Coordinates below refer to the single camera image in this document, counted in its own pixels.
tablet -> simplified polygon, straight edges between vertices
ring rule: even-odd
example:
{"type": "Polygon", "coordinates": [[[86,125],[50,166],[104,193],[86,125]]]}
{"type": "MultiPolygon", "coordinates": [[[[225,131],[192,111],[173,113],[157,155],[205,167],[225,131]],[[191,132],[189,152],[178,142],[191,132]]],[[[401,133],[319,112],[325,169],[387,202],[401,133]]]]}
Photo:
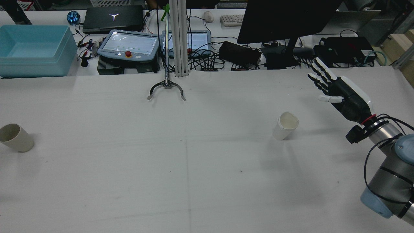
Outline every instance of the tablet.
{"type": "MultiPolygon", "coordinates": [[[[165,55],[165,31],[162,31],[161,38],[162,41],[162,54],[165,55]]],[[[211,55],[211,34],[210,31],[191,31],[187,32],[187,48],[192,49],[192,57],[197,58],[201,56],[210,56],[211,55]]],[[[174,57],[173,49],[173,37],[172,32],[168,33],[168,56],[174,57]]]]}
{"type": "Polygon", "coordinates": [[[151,61],[159,47],[158,36],[148,33],[112,30],[98,49],[107,58],[151,61]]]}

monitor stand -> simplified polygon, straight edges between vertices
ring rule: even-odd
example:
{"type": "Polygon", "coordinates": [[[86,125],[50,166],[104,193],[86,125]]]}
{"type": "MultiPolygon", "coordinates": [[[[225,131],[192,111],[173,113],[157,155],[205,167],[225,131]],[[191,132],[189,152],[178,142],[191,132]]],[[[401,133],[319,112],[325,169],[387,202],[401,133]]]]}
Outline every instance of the monitor stand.
{"type": "Polygon", "coordinates": [[[268,70],[280,70],[287,67],[297,66],[298,62],[293,57],[298,37],[290,38],[287,46],[279,45],[273,48],[262,48],[263,55],[266,58],[266,67],[268,70]]]}

cup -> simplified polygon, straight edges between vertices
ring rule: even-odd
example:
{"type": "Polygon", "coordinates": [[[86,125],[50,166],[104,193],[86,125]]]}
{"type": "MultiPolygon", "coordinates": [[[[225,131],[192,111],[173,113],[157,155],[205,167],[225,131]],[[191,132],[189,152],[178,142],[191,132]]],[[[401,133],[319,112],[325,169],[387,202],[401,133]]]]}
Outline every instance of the cup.
{"type": "Polygon", "coordinates": [[[0,142],[11,149],[26,152],[33,145],[33,138],[18,124],[8,124],[0,129],[0,142]]]}
{"type": "Polygon", "coordinates": [[[295,130],[299,125],[298,118],[290,112],[284,112],[277,119],[277,125],[273,129],[273,137],[276,140],[285,139],[290,132],[295,130]]]}

green clamp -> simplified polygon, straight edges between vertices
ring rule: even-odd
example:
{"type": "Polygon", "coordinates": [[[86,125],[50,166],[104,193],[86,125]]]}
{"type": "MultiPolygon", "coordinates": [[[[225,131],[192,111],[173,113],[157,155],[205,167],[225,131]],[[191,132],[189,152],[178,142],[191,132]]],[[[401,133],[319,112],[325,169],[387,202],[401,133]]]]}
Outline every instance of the green clamp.
{"type": "Polygon", "coordinates": [[[161,21],[164,21],[167,12],[170,13],[170,4],[167,3],[165,6],[162,7],[162,9],[164,10],[164,14],[161,17],[161,21]]]}

laptop logo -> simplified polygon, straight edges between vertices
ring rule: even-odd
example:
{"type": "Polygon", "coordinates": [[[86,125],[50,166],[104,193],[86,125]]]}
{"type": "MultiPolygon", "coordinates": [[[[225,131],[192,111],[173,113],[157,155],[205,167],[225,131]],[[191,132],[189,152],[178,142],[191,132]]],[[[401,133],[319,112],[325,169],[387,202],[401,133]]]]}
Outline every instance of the laptop logo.
{"type": "Polygon", "coordinates": [[[113,21],[115,21],[115,17],[117,16],[117,15],[119,15],[119,14],[116,14],[116,15],[111,15],[111,14],[109,14],[110,16],[112,16],[113,17],[113,21]]]}

